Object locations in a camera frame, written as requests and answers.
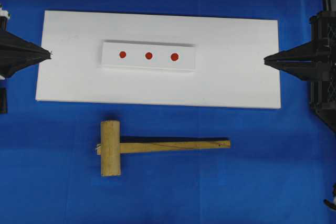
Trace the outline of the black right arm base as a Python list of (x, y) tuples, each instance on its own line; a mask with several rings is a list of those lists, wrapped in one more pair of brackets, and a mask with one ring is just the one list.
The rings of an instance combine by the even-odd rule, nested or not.
[(335, 134), (335, 102), (310, 104), (315, 115)]

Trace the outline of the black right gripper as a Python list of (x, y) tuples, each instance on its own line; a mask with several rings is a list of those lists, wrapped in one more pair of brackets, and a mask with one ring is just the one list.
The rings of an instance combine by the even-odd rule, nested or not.
[[(335, 12), (322, 11), (310, 18), (311, 42), (264, 58), (264, 64), (289, 73), (300, 80), (311, 81), (310, 106), (315, 110), (335, 109)], [(314, 64), (278, 61), (308, 61), (313, 55), (317, 79), (313, 80)]]

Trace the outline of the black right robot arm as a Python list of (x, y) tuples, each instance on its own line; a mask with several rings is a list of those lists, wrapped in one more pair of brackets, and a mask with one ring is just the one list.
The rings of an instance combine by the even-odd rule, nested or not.
[(311, 83), (315, 112), (335, 110), (335, 0), (310, 18), (311, 41), (264, 58), (264, 64)]

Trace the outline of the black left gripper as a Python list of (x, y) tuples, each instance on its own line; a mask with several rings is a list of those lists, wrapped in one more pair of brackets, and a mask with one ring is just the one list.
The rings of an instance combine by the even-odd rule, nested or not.
[[(3, 10), (1, 5), (1, 50), (32, 52), (42, 54), (44, 56), (47, 56), (47, 58), (38, 57), (31, 59), (10, 59), (6, 61), (1, 60), (1, 76), (4, 78), (10, 78), (16, 72), (26, 67), (38, 64), (44, 60), (49, 60), (51, 56), (51, 53), (48, 50), (7, 32), (6, 28), (9, 19), (9, 12)], [(1, 87), (1, 114), (6, 114), (7, 112), (7, 92), (6, 88)]]

